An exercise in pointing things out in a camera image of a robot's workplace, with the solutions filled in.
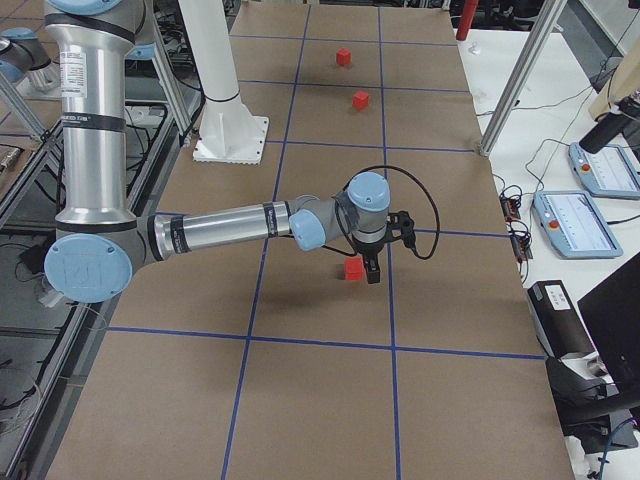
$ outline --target printed label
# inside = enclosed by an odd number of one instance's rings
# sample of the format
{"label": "printed label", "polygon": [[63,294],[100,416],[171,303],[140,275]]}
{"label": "printed label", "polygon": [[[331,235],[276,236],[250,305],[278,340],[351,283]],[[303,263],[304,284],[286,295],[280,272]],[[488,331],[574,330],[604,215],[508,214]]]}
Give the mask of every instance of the printed label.
{"label": "printed label", "polygon": [[571,310],[571,304],[560,285],[545,285],[544,288],[554,310]]}
{"label": "printed label", "polygon": [[87,97],[87,55],[84,52],[60,52],[60,94]]}

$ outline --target blue joint cap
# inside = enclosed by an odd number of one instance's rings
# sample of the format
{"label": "blue joint cap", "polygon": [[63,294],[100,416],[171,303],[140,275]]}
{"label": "blue joint cap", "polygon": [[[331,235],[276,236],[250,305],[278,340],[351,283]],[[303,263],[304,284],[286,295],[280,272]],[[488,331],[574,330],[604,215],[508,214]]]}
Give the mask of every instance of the blue joint cap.
{"label": "blue joint cap", "polygon": [[52,7],[72,15],[100,15],[122,0],[47,0]]}
{"label": "blue joint cap", "polygon": [[127,54],[126,60],[151,60],[156,55],[155,43],[149,45],[136,45]]}
{"label": "blue joint cap", "polygon": [[0,60],[0,73],[4,75],[9,83],[16,83],[22,80],[25,72],[21,72],[14,64]]}
{"label": "blue joint cap", "polygon": [[5,30],[0,33],[0,36],[7,38],[9,40],[37,40],[38,37],[33,30],[26,27],[16,27]]}
{"label": "blue joint cap", "polygon": [[320,248],[327,241],[320,219],[309,210],[300,210],[289,217],[289,227],[300,250]]}
{"label": "blue joint cap", "polygon": [[44,271],[53,288],[82,303],[115,297],[133,275],[131,260],[118,244],[85,233],[57,240],[47,252]]}
{"label": "blue joint cap", "polygon": [[374,172],[359,173],[353,177],[347,194],[356,207],[366,212],[382,212],[391,203],[389,183],[382,175]]}

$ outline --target red cylinder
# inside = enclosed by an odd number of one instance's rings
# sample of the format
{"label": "red cylinder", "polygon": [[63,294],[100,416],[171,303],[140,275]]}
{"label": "red cylinder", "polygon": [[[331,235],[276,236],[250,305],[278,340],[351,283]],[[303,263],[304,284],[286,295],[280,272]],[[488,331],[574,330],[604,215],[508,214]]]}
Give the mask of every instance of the red cylinder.
{"label": "red cylinder", "polygon": [[476,14],[478,8],[478,0],[467,0],[464,3],[464,10],[462,11],[462,17],[458,24],[458,33],[456,33],[456,40],[464,41],[467,39],[467,34],[473,23],[473,17]]}

